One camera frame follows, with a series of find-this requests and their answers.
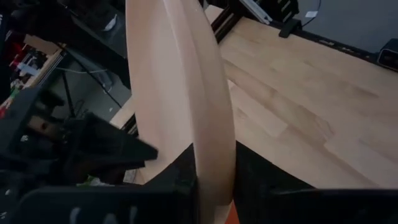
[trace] curved wooden plank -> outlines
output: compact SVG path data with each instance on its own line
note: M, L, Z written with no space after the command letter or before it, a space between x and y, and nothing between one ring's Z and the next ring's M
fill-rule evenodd
M193 142L201 222L232 200L235 137L228 85L197 0L126 2L127 51L140 138L159 150L153 178Z

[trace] black clamp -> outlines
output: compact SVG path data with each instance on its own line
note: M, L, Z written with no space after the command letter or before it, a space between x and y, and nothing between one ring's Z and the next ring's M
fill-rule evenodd
M301 20L289 19L289 21L280 30L279 37L288 38L291 33L296 30L301 30L302 28Z

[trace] butcher block countertop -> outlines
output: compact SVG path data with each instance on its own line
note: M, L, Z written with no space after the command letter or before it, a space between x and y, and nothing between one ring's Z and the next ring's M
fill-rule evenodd
M220 43L237 141L317 188L398 188L398 74L278 33L242 18Z

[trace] red object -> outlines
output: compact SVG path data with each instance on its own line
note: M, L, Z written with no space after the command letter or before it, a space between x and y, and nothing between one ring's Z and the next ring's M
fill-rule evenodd
M6 111L7 111L7 109L6 109L5 106L3 106L2 108L0 108L0 119L3 119L3 117L5 117Z

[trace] white cable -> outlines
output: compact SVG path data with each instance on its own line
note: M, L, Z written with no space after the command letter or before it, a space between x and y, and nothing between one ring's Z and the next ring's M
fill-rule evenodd
M79 71L75 71L72 69L67 69L67 68L56 68L58 70L62 70L62 71L66 71L66 72L73 72L73 73L77 73L77 74L86 74L86 72L79 72ZM107 69L104 70L97 70L97 71L90 71L91 73L99 73L99 72L106 72L108 71Z

